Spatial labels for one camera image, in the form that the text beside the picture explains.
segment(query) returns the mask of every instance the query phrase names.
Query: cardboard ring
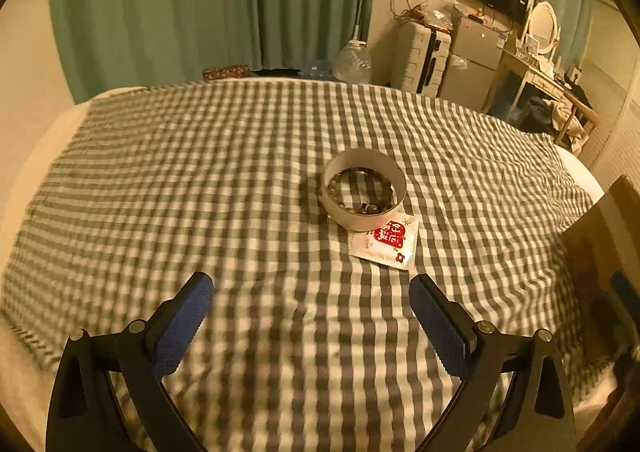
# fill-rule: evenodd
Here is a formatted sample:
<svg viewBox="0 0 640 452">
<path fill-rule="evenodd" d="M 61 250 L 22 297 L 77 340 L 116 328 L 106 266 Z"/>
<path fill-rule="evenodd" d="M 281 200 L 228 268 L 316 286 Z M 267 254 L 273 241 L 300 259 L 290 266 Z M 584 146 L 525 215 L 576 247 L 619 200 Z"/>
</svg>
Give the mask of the cardboard ring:
<svg viewBox="0 0 640 452">
<path fill-rule="evenodd" d="M 341 208 L 329 196 L 326 187 L 336 174 L 349 168 L 368 168 L 379 172 L 391 181 L 391 185 L 396 191 L 396 205 L 386 212 L 375 215 L 361 215 L 360 213 L 347 212 Z M 398 211 L 405 196 L 406 177 L 404 172 L 389 156 L 369 148 L 349 149 L 332 158 L 324 168 L 319 191 L 320 202 L 329 216 L 343 228 L 353 231 L 371 231 L 386 225 L 393 214 Z"/>
</svg>

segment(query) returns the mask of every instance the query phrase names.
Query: white suitcase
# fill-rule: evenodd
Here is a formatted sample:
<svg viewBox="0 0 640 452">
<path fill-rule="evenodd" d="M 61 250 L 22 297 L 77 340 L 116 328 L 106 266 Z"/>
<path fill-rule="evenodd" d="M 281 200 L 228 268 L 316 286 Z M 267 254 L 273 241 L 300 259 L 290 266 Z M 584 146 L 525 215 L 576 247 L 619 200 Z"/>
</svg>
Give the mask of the white suitcase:
<svg viewBox="0 0 640 452">
<path fill-rule="evenodd" d="M 435 98 L 449 56 L 449 34 L 405 22 L 398 30 L 390 84 Z"/>
</svg>

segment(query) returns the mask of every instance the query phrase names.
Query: red packet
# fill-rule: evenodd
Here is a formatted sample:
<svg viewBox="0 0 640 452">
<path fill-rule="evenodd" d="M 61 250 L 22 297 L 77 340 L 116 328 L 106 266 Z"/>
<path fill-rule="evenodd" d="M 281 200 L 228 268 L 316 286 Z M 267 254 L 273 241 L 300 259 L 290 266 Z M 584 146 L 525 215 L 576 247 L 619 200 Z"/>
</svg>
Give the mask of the red packet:
<svg viewBox="0 0 640 452">
<path fill-rule="evenodd" d="M 382 228 L 355 233 L 349 255 L 398 269 L 409 269 L 414 264 L 418 222 L 416 215 L 396 212 Z"/>
</svg>

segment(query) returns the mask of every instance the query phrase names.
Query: metal screw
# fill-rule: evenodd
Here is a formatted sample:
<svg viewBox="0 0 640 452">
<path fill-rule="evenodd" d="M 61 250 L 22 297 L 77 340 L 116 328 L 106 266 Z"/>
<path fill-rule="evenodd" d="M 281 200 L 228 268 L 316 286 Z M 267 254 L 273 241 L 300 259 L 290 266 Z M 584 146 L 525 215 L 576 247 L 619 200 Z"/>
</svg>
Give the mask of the metal screw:
<svg viewBox="0 0 640 452">
<path fill-rule="evenodd" d="M 490 335 L 495 331 L 495 326 L 491 322 L 481 320 L 478 322 L 478 330 L 485 335 Z"/>
<path fill-rule="evenodd" d="M 83 336 L 84 331 L 82 331 L 82 329 L 74 329 L 73 331 L 71 331 L 71 334 L 69 334 L 69 339 L 73 340 L 74 342 L 78 342 L 78 340 Z"/>
<path fill-rule="evenodd" d="M 550 342 L 553 335 L 551 334 L 551 331 L 548 331 L 548 329 L 540 329 L 540 331 L 538 331 L 538 338 L 545 342 Z"/>
<path fill-rule="evenodd" d="M 129 324 L 129 333 L 140 333 L 145 330 L 145 326 L 144 320 L 134 320 Z"/>
</svg>

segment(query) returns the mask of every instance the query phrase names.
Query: gray checkered bedsheet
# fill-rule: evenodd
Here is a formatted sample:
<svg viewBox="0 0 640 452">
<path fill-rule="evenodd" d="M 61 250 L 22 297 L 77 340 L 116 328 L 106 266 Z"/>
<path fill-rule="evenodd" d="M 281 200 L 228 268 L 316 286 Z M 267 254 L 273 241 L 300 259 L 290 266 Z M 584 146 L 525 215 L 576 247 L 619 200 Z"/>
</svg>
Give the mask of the gray checkered bedsheet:
<svg viewBox="0 0 640 452">
<path fill-rule="evenodd" d="M 413 450 L 455 384 L 412 316 L 412 275 L 350 257 L 318 202 L 322 165 L 355 146 L 407 176 L 416 273 L 502 331 L 551 329 L 581 398 L 598 369 L 580 358 L 560 234 L 590 200 L 551 139 L 376 86 L 239 80 L 94 102 L 28 208 L 2 314 L 54 368 L 75 327 L 119 331 L 202 270 L 214 306 L 165 381 L 210 450 Z"/>
</svg>

